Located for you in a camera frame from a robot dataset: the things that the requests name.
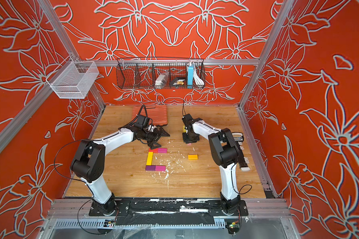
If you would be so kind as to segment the small red block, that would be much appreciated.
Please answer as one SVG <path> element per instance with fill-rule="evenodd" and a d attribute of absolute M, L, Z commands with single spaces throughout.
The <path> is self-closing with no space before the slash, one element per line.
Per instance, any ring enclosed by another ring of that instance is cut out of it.
<path fill-rule="evenodd" d="M 152 153 L 159 153 L 159 148 L 156 148 L 156 149 L 149 149 L 149 152 L 152 152 Z"/>

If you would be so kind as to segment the orange long block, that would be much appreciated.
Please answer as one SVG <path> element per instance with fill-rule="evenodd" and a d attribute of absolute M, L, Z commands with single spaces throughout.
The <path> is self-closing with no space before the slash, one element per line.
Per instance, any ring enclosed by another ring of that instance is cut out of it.
<path fill-rule="evenodd" d="M 188 160 L 198 160 L 198 155 L 197 154 L 189 154 L 187 158 L 188 158 Z"/>

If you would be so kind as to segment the magenta long block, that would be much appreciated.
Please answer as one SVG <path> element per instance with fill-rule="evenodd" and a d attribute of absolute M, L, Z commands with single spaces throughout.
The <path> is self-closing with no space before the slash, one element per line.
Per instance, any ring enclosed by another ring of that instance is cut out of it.
<path fill-rule="evenodd" d="M 156 165 L 155 170 L 156 171 L 166 171 L 166 166 L 165 165 Z"/>

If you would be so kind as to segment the purple small block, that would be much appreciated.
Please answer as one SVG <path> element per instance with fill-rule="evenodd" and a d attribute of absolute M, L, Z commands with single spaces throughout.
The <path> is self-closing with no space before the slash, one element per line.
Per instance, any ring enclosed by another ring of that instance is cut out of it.
<path fill-rule="evenodd" d="M 156 166 L 155 165 L 146 165 L 145 170 L 146 171 L 155 171 Z"/>

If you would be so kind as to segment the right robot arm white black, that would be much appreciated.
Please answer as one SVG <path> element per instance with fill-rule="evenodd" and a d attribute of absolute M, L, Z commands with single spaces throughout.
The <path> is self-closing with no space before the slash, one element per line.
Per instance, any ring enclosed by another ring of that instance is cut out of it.
<path fill-rule="evenodd" d="M 236 167 L 243 153 L 239 145 L 228 128 L 215 128 L 200 118 L 193 119 L 190 114 L 183 116 L 182 121 L 186 130 L 182 135 L 185 143 L 195 143 L 200 136 L 208 140 L 212 159 L 220 170 L 221 210 L 227 215 L 233 214 L 240 204 Z"/>

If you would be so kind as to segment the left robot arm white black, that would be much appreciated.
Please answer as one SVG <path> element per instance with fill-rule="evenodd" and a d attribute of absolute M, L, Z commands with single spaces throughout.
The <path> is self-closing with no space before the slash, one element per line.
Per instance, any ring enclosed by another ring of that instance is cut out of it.
<path fill-rule="evenodd" d="M 71 170 L 88 187 L 92 194 L 94 214 L 109 216 L 116 212 L 115 196 L 103 177 L 105 157 L 115 149 L 135 140 L 142 141 L 150 149 L 160 148 L 161 137 L 170 134 L 162 127 L 122 127 L 117 132 L 95 140 L 83 140 L 72 160 Z"/>

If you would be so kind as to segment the small magenta block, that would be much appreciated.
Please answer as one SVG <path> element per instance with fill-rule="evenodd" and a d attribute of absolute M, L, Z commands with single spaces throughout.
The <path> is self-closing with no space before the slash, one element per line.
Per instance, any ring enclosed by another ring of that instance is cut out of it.
<path fill-rule="evenodd" d="M 159 148 L 158 153 L 167 153 L 168 150 L 166 148 Z"/>

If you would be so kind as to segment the long yellow block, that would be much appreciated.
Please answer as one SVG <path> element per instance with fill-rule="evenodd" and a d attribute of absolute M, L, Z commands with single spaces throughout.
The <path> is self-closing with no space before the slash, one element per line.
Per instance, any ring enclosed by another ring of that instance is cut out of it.
<path fill-rule="evenodd" d="M 151 166 L 151 165 L 152 165 L 153 155 L 154 155 L 153 152 L 151 152 L 151 151 L 148 152 L 147 161 L 146 161 L 146 165 L 147 165 L 147 166 Z"/>

